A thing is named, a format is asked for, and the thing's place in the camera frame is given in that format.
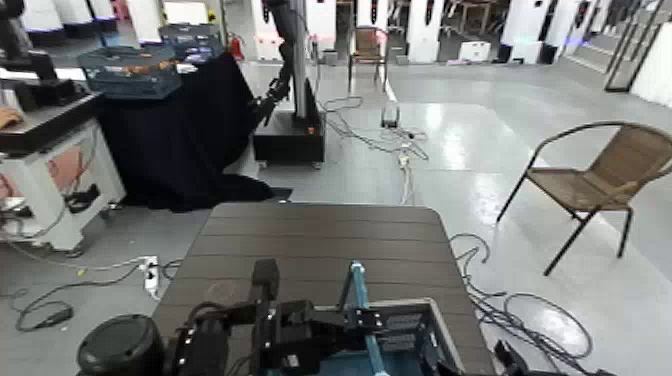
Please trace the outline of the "black left gripper pad finger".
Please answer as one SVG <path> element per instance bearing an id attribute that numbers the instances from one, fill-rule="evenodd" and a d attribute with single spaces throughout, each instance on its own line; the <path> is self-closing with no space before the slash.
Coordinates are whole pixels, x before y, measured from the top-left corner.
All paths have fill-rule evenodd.
<path id="1" fill-rule="evenodd" d="M 256 315 L 266 316 L 270 304 L 277 299 L 279 268 L 273 258 L 260 259 L 254 264 L 250 300 L 255 304 Z"/>

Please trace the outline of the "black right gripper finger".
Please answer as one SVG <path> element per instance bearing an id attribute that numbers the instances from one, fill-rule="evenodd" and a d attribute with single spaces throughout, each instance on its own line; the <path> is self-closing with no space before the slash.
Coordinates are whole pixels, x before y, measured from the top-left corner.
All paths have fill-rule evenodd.
<path id="1" fill-rule="evenodd" d="M 426 324 L 418 327 L 418 359 L 423 376 L 448 374 L 440 337 L 435 329 Z"/>
<path id="2" fill-rule="evenodd" d="M 506 341 L 498 340 L 493 348 L 496 359 L 504 367 L 504 375 L 528 376 L 529 366 L 523 357 Z"/>

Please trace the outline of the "black left gripper screwed finger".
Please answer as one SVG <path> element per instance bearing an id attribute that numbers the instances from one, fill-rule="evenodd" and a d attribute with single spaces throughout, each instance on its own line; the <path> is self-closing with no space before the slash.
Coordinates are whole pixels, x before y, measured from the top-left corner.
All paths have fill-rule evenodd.
<path id="1" fill-rule="evenodd" d="M 382 333 L 386 325 L 378 310 L 317 307 L 313 311 L 313 329 L 323 336 L 359 338 Z"/>

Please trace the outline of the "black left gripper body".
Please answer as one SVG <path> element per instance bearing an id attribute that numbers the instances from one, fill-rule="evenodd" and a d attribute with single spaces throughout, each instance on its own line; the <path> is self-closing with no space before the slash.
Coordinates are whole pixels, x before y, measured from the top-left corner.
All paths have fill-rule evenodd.
<path id="1" fill-rule="evenodd" d="M 252 375 L 316 375 L 321 362 L 348 348 L 343 317 L 318 311 L 307 300 L 261 312 L 252 330 Z"/>

